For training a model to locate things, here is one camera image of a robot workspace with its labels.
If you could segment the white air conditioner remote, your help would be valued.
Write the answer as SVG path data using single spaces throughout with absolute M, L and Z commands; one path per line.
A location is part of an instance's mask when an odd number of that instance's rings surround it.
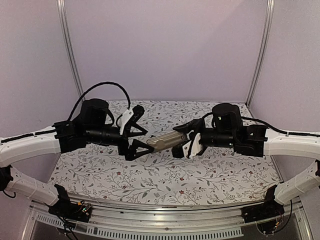
M 146 144 L 154 148 L 154 152 L 160 152 L 173 148 L 187 140 L 187 135 L 178 131 L 151 137 Z

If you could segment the long white remote control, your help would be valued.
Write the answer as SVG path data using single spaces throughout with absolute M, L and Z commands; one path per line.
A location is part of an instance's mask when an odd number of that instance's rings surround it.
M 150 156 L 150 155 L 147 154 L 147 155 L 141 157 L 141 158 L 140 158 L 140 161 L 145 163 L 145 162 L 148 160 L 149 156 Z

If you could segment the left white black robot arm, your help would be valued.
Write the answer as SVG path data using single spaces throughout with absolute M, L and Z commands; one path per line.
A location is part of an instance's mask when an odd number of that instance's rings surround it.
M 56 122 L 38 132 L 0 140 L 0 190 L 22 194 L 32 200 L 54 206 L 63 216 L 74 213 L 64 187 L 50 185 L 25 175 L 13 167 L 13 163 L 48 154 L 64 154 L 85 148 L 88 144 L 116 146 L 118 154 L 127 161 L 154 151 L 139 140 L 129 138 L 143 136 L 147 131 L 137 124 L 145 110 L 141 105 L 128 108 L 120 117 L 119 126 L 106 123 L 114 119 L 109 104 L 102 99 L 85 100 L 80 113 L 71 121 Z

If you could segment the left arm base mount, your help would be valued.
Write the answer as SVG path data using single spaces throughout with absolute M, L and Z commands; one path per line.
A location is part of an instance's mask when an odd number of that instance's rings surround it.
M 55 184 L 54 187 L 57 190 L 58 201 L 48 206 L 48 212 L 62 219 L 88 223 L 92 214 L 92 205 L 84 200 L 72 203 L 63 186 Z

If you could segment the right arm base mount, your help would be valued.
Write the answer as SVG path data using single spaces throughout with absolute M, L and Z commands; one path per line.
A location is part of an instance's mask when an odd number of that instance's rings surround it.
M 276 202 L 274 196 L 266 196 L 262 203 L 241 209 L 241 216 L 245 223 L 277 217 L 284 213 L 284 205 Z

